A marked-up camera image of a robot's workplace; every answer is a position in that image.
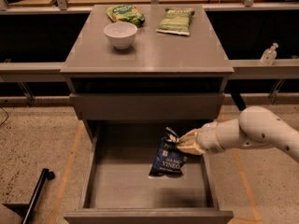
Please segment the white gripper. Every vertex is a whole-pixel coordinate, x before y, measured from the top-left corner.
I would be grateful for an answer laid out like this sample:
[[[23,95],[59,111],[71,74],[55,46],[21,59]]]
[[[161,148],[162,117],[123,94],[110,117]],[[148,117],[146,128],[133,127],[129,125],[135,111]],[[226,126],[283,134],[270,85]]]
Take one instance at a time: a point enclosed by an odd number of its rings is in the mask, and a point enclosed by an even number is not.
[[[198,156],[204,154],[205,152],[211,154],[223,152],[224,148],[221,146],[217,136],[217,126],[218,123],[213,121],[203,125],[199,131],[197,129],[193,129],[183,134],[179,138],[181,145],[178,145],[178,149],[183,153]]]

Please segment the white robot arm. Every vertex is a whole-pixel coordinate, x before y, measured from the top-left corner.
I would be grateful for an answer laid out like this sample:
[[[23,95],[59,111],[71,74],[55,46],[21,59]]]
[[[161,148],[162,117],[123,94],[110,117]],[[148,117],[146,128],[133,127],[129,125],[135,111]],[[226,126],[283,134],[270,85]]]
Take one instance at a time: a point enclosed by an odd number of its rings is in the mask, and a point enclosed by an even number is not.
[[[209,122],[179,138],[178,149],[192,155],[227,149],[277,148],[299,161],[299,132],[272,111],[251,106],[237,119]]]

